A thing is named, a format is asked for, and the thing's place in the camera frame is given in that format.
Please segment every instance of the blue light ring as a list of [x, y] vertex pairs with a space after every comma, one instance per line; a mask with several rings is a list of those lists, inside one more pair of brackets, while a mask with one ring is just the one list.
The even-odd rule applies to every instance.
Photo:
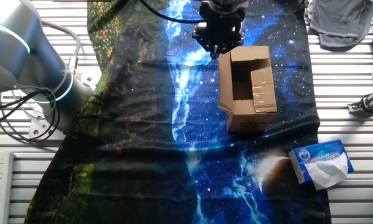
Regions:
[[2, 26], [2, 25], [0, 25], [0, 31], [1, 31], [1, 32], [5, 32], [5, 33], [7, 33], [7, 34], [9, 34], [9, 35], [11, 35], [11, 36], [13, 36], [13, 37], [15, 37], [17, 40], [19, 40], [19, 42], [21, 42], [21, 43], [25, 46], [25, 48], [26, 48], [26, 50], [27, 50], [27, 53], [30, 54], [30, 47], [29, 47], [29, 45], [26, 43], [26, 41], [24, 41], [24, 40], [22, 39], [22, 37], [20, 37], [18, 34], [14, 33], [14, 32], [11, 31], [10, 29], [8, 29], [7, 27], [4, 27], [4, 26]]
[[[64, 98], [67, 94], [68, 94], [68, 92], [70, 91], [70, 89], [72, 88], [72, 85], [73, 85], [73, 75], [72, 74], [70, 74], [70, 84], [69, 84], [69, 87], [68, 87], [68, 89], [60, 96], [60, 97], [57, 97], [56, 99], [55, 99], [55, 101], [58, 101], [58, 100], [61, 100], [62, 98]], [[36, 103], [50, 103], [49, 101], [44, 101], [44, 102], [41, 102], [41, 101], [37, 101], [37, 100], [34, 100]]]

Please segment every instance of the logo on tissue box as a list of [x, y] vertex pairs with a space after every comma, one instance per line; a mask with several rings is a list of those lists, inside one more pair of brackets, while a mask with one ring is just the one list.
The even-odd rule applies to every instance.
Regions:
[[308, 152], [308, 150], [302, 149], [302, 150], [300, 150], [300, 152], [298, 152], [298, 156], [300, 156], [300, 159], [302, 159], [304, 161], [307, 161], [307, 160], [310, 159], [311, 154], [310, 154], [310, 152]]
[[330, 158], [335, 158], [336, 156], [336, 154], [335, 153], [337, 153], [337, 152], [332, 152], [332, 153], [326, 153], [326, 154], [324, 154], [324, 155], [322, 155], [322, 156], [318, 156], [318, 159], [321, 159], [321, 160], [325, 160], [325, 159], [330, 159]]

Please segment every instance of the tissue box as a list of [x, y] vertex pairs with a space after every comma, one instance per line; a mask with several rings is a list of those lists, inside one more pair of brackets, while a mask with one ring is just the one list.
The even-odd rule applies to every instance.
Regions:
[[294, 171], [300, 184], [312, 183], [312, 178], [308, 173], [305, 164], [316, 161], [328, 161], [339, 157], [342, 153], [347, 156], [348, 174], [354, 171], [351, 161], [341, 140], [324, 142], [291, 150], [288, 155], [293, 164]]

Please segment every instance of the tissue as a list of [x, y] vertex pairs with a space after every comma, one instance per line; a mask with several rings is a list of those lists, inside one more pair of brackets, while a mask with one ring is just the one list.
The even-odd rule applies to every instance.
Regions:
[[340, 140], [299, 147], [289, 156], [299, 183], [314, 183], [317, 190], [343, 181], [354, 171]]

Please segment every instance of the white tissue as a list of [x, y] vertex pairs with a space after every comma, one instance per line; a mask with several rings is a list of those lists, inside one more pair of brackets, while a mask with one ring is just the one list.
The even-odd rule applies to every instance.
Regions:
[[305, 164], [317, 190], [326, 189], [347, 178], [348, 159], [343, 152], [339, 157], [327, 161]]

